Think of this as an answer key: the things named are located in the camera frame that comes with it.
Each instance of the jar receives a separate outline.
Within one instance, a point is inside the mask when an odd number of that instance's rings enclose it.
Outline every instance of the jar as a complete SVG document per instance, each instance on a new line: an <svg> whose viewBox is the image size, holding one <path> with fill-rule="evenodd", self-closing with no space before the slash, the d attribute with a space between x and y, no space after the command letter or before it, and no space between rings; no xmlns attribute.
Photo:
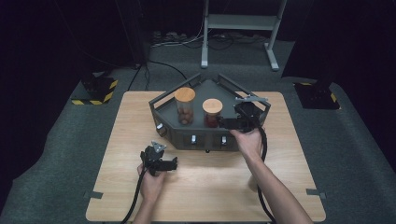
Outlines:
<svg viewBox="0 0 396 224"><path fill-rule="evenodd" d="M218 116L222 109L222 102L218 99L207 99L202 104L204 109L204 124L209 128L219 127Z"/></svg>
<svg viewBox="0 0 396 224"><path fill-rule="evenodd" d="M191 124L194 118L193 100L195 91L189 87L182 87L175 91L178 121L181 124Z"/></svg>

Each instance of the metal stand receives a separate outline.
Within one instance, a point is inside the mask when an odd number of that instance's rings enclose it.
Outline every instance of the metal stand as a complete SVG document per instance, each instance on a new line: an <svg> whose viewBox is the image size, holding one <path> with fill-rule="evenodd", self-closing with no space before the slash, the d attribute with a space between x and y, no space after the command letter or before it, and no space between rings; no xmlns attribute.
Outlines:
<svg viewBox="0 0 396 224"><path fill-rule="evenodd" d="M279 66L273 52L277 30L282 21L283 11L287 0L281 0L276 16L248 16L248 15L220 15L209 14L209 0L205 0L204 43L202 45L201 67L207 68L207 30L211 29L236 29L236 30L269 30L272 31L269 43L264 44L268 59L273 71L278 71Z"/></svg>

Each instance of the wooden tabletop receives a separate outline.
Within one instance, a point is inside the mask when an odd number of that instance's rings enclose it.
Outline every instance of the wooden tabletop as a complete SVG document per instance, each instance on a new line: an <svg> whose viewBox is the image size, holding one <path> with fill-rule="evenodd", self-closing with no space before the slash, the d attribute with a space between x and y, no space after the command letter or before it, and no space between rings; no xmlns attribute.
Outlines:
<svg viewBox="0 0 396 224"><path fill-rule="evenodd" d="M178 150L155 131L149 101L159 91L125 92L93 191L86 218L89 221L121 221L131 207L141 163L140 152L151 140L167 145L164 160L178 157L176 171L168 172L153 221L226 222L269 221L257 196L256 184L239 151ZM265 163L290 189L314 221L326 214L306 163L285 100L279 92L254 92L272 105L264 123L268 137ZM130 220L141 203L138 198Z"/></svg>

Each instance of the shelf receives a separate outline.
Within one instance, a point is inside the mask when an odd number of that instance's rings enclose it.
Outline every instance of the shelf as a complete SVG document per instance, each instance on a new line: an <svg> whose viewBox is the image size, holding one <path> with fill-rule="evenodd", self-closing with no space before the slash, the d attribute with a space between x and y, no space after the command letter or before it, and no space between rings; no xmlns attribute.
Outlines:
<svg viewBox="0 0 396 224"><path fill-rule="evenodd" d="M208 15L208 28L237 30L273 30L276 16Z"/></svg>

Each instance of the human hand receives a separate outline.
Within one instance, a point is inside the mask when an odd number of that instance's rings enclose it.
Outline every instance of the human hand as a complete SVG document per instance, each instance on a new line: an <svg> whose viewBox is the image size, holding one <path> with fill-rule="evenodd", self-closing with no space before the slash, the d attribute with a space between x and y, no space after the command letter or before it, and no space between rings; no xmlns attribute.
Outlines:
<svg viewBox="0 0 396 224"><path fill-rule="evenodd" d="M142 174L143 163L137 167L137 173ZM158 175L152 176L150 173L143 176L142 186L140 187L140 193L143 196L144 201L156 203L160 197L161 190L163 189L163 180L166 176L166 171L157 172Z"/></svg>
<svg viewBox="0 0 396 224"><path fill-rule="evenodd" d="M235 137L238 148L245 160L261 159L262 136L259 129L254 129L250 133L241 133L237 130L230 130Z"/></svg>

